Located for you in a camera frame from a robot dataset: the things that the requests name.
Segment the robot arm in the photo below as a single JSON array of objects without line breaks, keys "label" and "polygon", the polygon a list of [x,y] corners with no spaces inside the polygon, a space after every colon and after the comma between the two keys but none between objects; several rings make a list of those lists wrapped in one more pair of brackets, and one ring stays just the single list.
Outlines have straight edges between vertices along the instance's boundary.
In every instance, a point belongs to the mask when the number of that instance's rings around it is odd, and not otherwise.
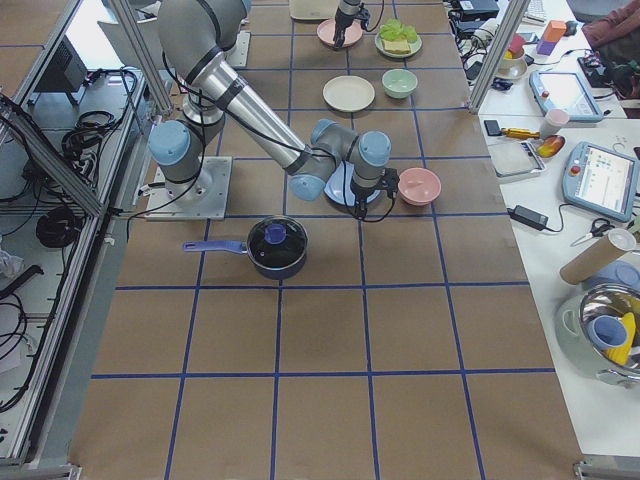
[{"label": "robot arm", "polygon": [[341,0],[338,4],[334,21],[333,47],[341,48],[346,38],[346,30],[355,21],[360,23],[362,30],[368,28],[370,13],[362,1]]},{"label": "robot arm", "polygon": [[380,131],[359,134],[321,120],[304,143],[226,60],[236,43],[248,1],[164,1],[158,13],[159,40],[169,66],[190,91],[222,115],[230,115],[290,177],[290,190],[314,201],[342,165],[353,174],[343,184],[355,196],[351,215],[364,220],[368,200],[383,191],[398,195],[399,175],[388,167],[391,141]]}]

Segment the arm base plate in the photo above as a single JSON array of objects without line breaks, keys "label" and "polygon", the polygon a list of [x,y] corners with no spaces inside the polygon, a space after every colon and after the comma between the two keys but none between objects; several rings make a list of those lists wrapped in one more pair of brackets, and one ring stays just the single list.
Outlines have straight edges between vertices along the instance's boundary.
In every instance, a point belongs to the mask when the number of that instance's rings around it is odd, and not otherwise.
[{"label": "arm base plate", "polygon": [[233,159],[228,156],[205,156],[200,177],[194,186],[165,180],[160,167],[154,181],[163,186],[151,190],[147,213],[150,221],[187,221],[225,218]]}]

